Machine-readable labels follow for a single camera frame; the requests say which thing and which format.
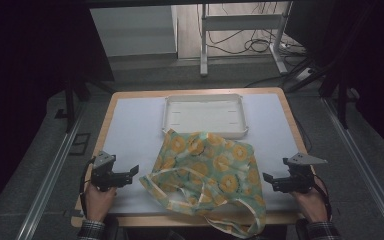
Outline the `person's right hand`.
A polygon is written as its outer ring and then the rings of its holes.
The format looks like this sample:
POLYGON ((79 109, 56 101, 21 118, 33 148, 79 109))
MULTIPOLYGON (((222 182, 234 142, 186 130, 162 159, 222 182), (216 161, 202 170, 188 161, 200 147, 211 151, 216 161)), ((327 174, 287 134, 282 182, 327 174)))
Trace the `person's right hand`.
POLYGON ((308 193, 292 192, 291 195, 297 201, 300 210, 309 223, 327 222, 330 215, 326 209, 326 188, 319 178, 315 179, 316 186, 308 193))

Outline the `black metal stand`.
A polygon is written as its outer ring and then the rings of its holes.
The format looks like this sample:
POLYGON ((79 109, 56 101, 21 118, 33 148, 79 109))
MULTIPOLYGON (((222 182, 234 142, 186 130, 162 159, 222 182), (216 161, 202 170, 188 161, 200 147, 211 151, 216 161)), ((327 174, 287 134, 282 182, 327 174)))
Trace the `black metal stand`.
POLYGON ((64 90, 66 111, 63 111, 62 109, 60 109, 55 115, 57 119, 59 118, 67 119, 66 132, 70 132, 74 128, 74 124, 76 120, 75 108, 74 108, 74 96, 77 96, 80 102, 87 102, 90 100, 91 93, 86 86, 87 83, 90 83, 109 94, 114 94, 116 92, 115 89, 107 86, 101 81, 98 81, 86 75, 80 75, 79 77, 76 77, 76 78, 69 78, 65 82, 65 90, 64 90))
POLYGON ((348 129, 346 120, 346 106, 348 97, 348 77, 346 71, 340 66, 332 66, 326 73, 318 92, 321 97, 331 97, 337 91, 336 116, 344 129, 348 129))

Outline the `person's left hand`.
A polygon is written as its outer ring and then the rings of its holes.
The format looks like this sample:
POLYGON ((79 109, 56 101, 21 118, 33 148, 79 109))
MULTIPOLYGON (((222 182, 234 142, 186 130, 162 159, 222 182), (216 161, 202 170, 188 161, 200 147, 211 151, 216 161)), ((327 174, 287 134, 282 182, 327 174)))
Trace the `person's left hand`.
POLYGON ((93 184, 88 184, 85 190, 86 219, 95 222, 103 222, 113 205, 116 195, 117 189, 114 187, 102 192, 93 184))

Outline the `aluminium floor rail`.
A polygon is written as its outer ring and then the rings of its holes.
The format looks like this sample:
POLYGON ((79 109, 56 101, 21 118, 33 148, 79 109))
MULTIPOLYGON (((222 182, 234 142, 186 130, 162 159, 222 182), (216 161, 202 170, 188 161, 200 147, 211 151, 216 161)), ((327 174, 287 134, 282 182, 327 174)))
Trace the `aluminium floor rail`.
POLYGON ((66 161, 71 145, 74 142, 74 138, 78 132, 78 128, 81 124, 86 108, 86 103, 79 104, 75 113, 74 124, 65 134, 55 157, 51 161, 51 165, 38 189, 38 192, 26 214, 15 240, 32 240, 51 193, 55 187, 58 176, 60 175, 62 167, 66 161))
POLYGON ((384 190, 355 142, 351 132, 340 123, 334 105, 325 98, 322 98, 321 102, 384 218, 384 190))

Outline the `green bag with orange print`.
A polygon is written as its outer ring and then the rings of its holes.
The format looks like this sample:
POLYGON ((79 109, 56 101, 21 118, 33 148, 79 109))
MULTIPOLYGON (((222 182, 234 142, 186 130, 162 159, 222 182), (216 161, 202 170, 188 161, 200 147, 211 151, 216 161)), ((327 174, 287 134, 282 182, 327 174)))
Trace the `green bag with orange print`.
POLYGON ((254 149, 207 132, 169 130, 143 187, 165 209, 202 216, 242 239, 261 233, 266 206, 254 149))

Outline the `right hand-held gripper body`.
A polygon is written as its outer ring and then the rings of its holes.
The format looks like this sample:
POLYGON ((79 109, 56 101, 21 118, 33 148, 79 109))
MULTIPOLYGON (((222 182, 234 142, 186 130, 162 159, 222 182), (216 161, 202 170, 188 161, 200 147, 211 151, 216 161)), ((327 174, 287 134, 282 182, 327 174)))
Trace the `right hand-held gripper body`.
POLYGON ((327 164, 325 159, 310 156, 304 153, 297 153, 288 158, 290 176, 283 184, 284 193, 287 192, 300 192, 308 193, 314 186, 314 173, 311 168, 316 164, 327 164))

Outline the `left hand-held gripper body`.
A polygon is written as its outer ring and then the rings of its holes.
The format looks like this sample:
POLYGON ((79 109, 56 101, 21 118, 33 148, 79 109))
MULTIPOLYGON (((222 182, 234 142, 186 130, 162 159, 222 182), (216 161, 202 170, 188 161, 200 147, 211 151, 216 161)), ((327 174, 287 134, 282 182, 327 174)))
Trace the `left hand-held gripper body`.
POLYGON ((115 155, 108 154, 104 151, 100 151, 95 157, 92 167, 91 183, 102 192, 109 190, 111 187, 116 187, 116 181, 118 179, 127 178, 126 173, 113 172, 115 161, 115 155))

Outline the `black floor bracket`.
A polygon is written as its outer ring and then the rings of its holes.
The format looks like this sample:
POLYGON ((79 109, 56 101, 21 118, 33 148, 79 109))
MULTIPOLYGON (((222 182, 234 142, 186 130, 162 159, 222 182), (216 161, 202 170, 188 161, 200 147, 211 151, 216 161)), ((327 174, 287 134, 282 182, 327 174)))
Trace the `black floor bracket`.
POLYGON ((69 154, 71 156, 82 156, 85 154, 89 140, 90 140, 90 133, 78 133, 75 135, 74 141, 71 145, 69 154))

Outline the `grey partition board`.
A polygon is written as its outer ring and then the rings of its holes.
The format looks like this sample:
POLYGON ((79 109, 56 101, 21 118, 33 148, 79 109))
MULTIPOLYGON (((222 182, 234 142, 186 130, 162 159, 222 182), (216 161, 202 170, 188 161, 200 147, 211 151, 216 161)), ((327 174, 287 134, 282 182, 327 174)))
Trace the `grey partition board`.
POLYGON ((177 13, 173 6, 90 10, 108 57, 177 52, 177 13))

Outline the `white plastic tray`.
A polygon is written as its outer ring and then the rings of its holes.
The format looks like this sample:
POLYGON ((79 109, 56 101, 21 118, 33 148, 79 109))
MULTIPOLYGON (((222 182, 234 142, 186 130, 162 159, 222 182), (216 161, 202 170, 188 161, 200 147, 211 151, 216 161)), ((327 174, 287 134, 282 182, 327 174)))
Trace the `white plastic tray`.
POLYGON ((171 95, 165 99, 162 130, 205 131, 240 139, 248 132, 243 98, 239 94, 171 95))

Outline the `white metal desk frame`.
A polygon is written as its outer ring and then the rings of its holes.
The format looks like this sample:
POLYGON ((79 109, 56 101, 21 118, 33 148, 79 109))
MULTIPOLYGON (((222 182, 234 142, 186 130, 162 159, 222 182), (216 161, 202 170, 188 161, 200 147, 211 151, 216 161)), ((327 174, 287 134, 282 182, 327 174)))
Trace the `white metal desk frame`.
POLYGON ((292 1, 288 1, 281 14, 271 15, 233 15, 216 16, 207 14, 207 4, 202 5, 201 15, 201 49, 200 49, 200 75, 208 75, 207 32, 233 31, 233 30, 276 30, 276 39, 269 44, 269 50, 281 75, 288 73, 280 57, 280 42, 283 36, 292 1))

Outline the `white power strip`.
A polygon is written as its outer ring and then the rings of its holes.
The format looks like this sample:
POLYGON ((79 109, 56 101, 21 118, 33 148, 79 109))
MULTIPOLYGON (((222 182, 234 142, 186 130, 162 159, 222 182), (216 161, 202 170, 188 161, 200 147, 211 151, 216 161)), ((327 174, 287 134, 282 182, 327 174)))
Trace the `white power strip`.
POLYGON ((314 70, 312 68, 305 68, 302 70, 296 77, 296 81, 302 81, 306 79, 307 77, 311 76, 314 73, 314 70))

